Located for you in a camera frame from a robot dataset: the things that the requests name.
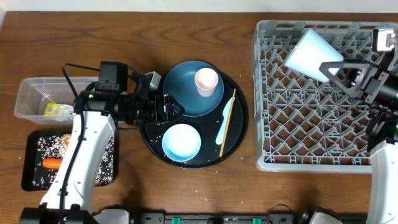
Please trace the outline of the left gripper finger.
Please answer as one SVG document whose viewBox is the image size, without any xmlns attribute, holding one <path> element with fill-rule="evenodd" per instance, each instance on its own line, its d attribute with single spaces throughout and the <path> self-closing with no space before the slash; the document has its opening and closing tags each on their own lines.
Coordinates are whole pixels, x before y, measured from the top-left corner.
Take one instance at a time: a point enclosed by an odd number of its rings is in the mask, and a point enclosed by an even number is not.
<svg viewBox="0 0 398 224">
<path fill-rule="evenodd" d="M 174 120 L 184 112 L 185 108 L 173 96 L 170 96 L 170 119 Z"/>
<path fill-rule="evenodd" d="M 153 72 L 146 73 L 144 77 L 148 81 L 149 91 L 154 91 L 154 90 L 158 89 L 158 86 L 159 86 L 159 83 L 161 80 L 161 76 L 157 72 L 153 71 Z"/>
</svg>

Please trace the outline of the light blue bowl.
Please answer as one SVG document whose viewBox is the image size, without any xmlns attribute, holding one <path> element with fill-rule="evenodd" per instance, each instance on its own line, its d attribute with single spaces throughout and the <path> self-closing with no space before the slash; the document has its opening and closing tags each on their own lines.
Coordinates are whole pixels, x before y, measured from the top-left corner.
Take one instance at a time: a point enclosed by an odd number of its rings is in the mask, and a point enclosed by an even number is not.
<svg viewBox="0 0 398 224">
<path fill-rule="evenodd" d="M 200 151 L 199 132 L 189 124 L 171 126 L 162 137 L 162 149 L 165 155 L 176 162 L 187 162 Z"/>
</svg>

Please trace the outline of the light blue cup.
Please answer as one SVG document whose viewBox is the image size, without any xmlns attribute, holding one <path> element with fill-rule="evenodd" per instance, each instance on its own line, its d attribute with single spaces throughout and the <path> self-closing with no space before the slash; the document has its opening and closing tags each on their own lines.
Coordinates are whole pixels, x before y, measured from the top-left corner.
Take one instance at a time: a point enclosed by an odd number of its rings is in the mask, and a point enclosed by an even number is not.
<svg viewBox="0 0 398 224">
<path fill-rule="evenodd" d="M 320 65 L 323 62 L 343 60 L 343 56 L 337 50 L 313 29 L 309 29 L 284 60 L 284 65 L 317 81 L 328 82 L 329 79 L 319 70 Z"/>
</svg>

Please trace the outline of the brown food scrap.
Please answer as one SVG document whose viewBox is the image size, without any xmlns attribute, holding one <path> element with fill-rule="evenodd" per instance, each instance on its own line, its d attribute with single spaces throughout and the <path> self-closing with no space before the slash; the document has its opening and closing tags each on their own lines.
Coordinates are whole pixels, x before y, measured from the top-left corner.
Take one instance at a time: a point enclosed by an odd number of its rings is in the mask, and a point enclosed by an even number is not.
<svg viewBox="0 0 398 224">
<path fill-rule="evenodd" d="M 71 134 L 64 134 L 61 137 L 61 145 L 62 145 L 64 151 L 66 151 L 67 148 L 68 148 L 68 145 L 69 145 L 69 142 L 70 142 L 70 138 L 71 138 Z"/>
</svg>

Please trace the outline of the green yellow snack wrapper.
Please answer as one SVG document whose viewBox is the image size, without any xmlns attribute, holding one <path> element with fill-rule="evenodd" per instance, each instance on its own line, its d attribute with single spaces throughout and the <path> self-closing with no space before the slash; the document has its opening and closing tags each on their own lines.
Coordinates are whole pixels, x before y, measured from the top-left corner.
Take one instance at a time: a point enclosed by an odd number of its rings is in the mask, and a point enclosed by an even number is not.
<svg viewBox="0 0 398 224">
<path fill-rule="evenodd" d="M 74 115 L 74 107 L 66 104 L 48 103 L 44 110 L 44 116 L 49 116 L 56 121 L 66 121 Z"/>
</svg>

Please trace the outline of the orange carrot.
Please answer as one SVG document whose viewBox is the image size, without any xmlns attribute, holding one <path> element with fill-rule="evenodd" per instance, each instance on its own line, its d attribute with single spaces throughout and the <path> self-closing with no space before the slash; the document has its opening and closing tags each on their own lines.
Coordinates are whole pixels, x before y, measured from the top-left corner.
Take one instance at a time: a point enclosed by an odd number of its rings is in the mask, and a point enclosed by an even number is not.
<svg viewBox="0 0 398 224">
<path fill-rule="evenodd" d="M 56 158 L 46 158 L 43 160 L 43 166 L 48 169 L 59 169 L 62 165 L 61 159 Z"/>
</svg>

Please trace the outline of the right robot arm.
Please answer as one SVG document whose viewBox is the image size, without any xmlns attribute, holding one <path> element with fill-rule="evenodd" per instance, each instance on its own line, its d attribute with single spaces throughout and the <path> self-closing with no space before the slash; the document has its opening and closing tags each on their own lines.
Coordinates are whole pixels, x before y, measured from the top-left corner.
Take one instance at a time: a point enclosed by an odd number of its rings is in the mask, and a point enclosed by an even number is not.
<svg viewBox="0 0 398 224">
<path fill-rule="evenodd" d="M 319 70 L 349 98 L 377 110 L 366 127 L 372 171 L 366 223 L 397 223 L 397 76 L 359 60 L 323 62 Z"/>
</svg>

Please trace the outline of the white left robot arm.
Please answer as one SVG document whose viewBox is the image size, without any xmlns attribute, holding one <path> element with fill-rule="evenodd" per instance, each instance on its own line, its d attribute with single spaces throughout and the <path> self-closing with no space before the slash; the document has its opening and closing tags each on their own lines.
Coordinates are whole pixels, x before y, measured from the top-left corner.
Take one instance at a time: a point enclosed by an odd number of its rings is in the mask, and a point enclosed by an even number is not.
<svg viewBox="0 0 398 224">
<path fill-rule="evenodd" d="M 92 214 L 95 180 L 102 156 L 120 121 L 140 126 L 168 122 L 184 113 L 170 95 L 150 96 L 160 76 L 137 75 L 127 94 L 128 72 L 100 72 L 99 79 L 75 95 L 76 116 L 60 169 L 37 208 L 23 209 L 20 223 L 130 223 L 123 208 Z"/>
</svg>

